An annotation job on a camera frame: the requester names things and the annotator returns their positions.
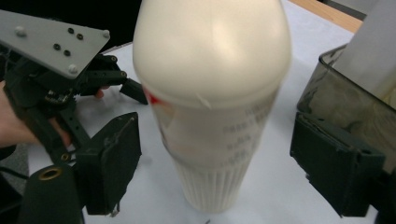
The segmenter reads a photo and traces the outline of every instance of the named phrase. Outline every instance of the human hand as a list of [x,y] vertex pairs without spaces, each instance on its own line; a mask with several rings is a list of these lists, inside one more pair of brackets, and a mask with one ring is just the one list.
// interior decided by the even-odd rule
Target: human hand
[[[20,143],[40,144],[35,135],[14,113],[8,98],[3,91],[5,81],[0,82],[0,147],[9,147]],[[104,93],[99,90],[96,98],[102,98]],[[68,132],[63,130],[55,118],[49,119],[49,123],[62,137],[66,147],[71,145],[71,138]]]

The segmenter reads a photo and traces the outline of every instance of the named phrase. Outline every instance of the plastic bottle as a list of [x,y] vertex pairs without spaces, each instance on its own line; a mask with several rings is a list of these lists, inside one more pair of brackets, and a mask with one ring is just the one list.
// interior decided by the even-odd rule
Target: plastic bottle
[[290,52],[280,1],[142,2],[134,69],[195,208],[233,205]]

